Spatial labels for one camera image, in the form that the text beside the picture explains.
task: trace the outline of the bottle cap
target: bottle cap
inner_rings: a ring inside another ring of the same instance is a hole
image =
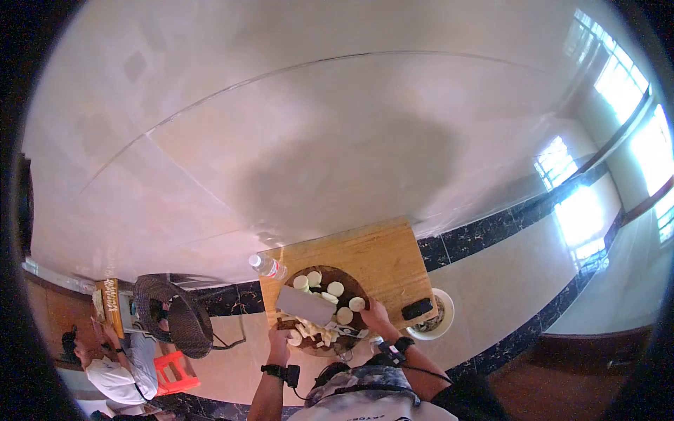
[[[252,267],[258,267],[258,266],[260,266],[260,265],[262,264],[262,258],[261,258],[260,256],[258,256],[258,255],[252,255],[252,256],[250,256],[250,258],[248,259],[248,263],[249,263],[250,266],[252,266]]]

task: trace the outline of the rattan chair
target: rattan chair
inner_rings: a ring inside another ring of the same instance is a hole
[[[174,344],[190,358],[203,358],[210,350],[228,350],[246,341],[241,318],[239,324],[243,339],[227,345],[215,335],[206,308],[199,302],[210,294],[197,297],[173,284],[180,281],[183,281],[181,275],[169,273],[152,273],[138,277],[133,287],[133,299],[138,317],[150,334],[159,341]],[[170,330],[168,332],[159,328],[157,320],[150,311],[156,302],[171,304],[167,317]],[[224,346],[213,345],[214,337]]]

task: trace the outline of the hand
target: hand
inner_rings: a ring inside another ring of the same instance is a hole
[[[276,364],[285,367],[290,359],[290,350],[288,349],[289,330],[277,330],[278,325],[269,330],[269,358],[267,364]]]
[[[96,336],[96,340],[98,341],[98,343],[102,344],[103,342],[105,342],[105,338],[103,337],[103,330],[100,327],[100,322],[94,319],[93,316],[91,316],[91,325],[94,328],[94,335]]]
[[[112,325],[105,325],[103,327],[103,332],[110,339],[110,342],[113,343],[115,348],[120,348],[117,332],[115,331],[115,328]]]
[[[380,301],[370,298],[370,309],[361,310],[361,317],[370,329],[380,334],[385,340],[400,337],[400,332],[391,324],[386,307]]]

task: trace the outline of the wooden tray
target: wooden tray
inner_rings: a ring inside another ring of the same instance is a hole
[[[327,292],[328,285],[330,284],[330,282],[337,281],[342,283],[342,285],[344,286],[344,293],[338,297],[339,303],[337,304],[337,309],[339,309],[340,307],[348,307],[348,302],[351,300],[351,298],[357,296],[362,297],[365,300],[365,308],[369,308],[369,300],[367,298],[367,295],[365,291],[362,289],[361,285],[358,283],[358,281],[356,281],[356,279],[354,279],[351,275],[349,275],[345,271],[338,269],[336,267],[332,266],[306,267],[305,269],[302,269],[301,271],[298,271],[293,275],[291,275],[286,281],[286,285],[293,286],[293,280],[295,280],[296,277],[300,275],[307,275],[311,271],[317,271],[323,275],[323,278],[321,279],[320,288],[318,287],[311,288],[310,291],[312,292]],[[297,320],[281,321],[281,319],[279,318],[278,328],[292,329],[293,327],[295,327],[297,323],[299,323]],[[355,329],[367,328],[365,322],[363,322],[363,319],[361,318],[361,314],[356,311],[353,312],[353,320],[348,325],[354,327]],[[351,336],[340,336],[337,338],[337,342],[331,344],[330,347],[322,346],[320,348],[315,347],[317,342],[318,341],[316,342],[312,341],[310,337],[306,337],[302,339],[302,343],[297,348],[313,356],[330,357],[343,354],[349,351],[351,348],[356,346],[358,342],[360,342],[360,339]]]

